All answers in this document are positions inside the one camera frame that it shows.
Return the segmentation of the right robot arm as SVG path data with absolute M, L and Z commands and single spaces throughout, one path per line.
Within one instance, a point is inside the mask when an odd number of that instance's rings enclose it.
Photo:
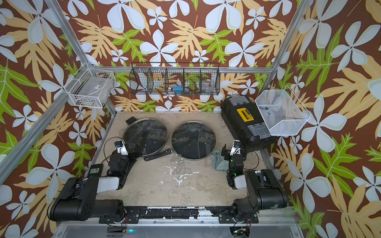
M 261 210 L 282 209 L 288 206 L 288 198 L 271 169 L 246 169 L 247 153 L 239 145 L 230 150 L 224 146 L 221 156 L 228 162 L 227 182 L 232 189 L 242 189 L 247 196 L 235 199 L 228 212 L 222 215 L 235 222 L 251 220 Z

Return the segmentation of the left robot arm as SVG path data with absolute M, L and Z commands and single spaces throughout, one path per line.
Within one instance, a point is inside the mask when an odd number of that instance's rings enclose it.
M 102 176 L 104 163 L 101 162 L 90 167 L 87 177 L 68 179 L 48 209 L 48 218 L 62 222 L 99 217 L 104 223 L 122 222 L 128 218 L 122 200 L 97 199 L 97 195 L 123 188 L 137 158 L 134 152 L 125 155 L 114 151 L 109 156 L 110 168 L 105 176 Z

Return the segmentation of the grey-green cloth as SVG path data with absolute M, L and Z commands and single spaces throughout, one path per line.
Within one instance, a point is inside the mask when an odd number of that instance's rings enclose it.
M 210 155 L 212 158 L 212 168 L 216 171 L 227 171 L 229 169 L 229 162 L 221 155 L 221 150 L 215 149 Z

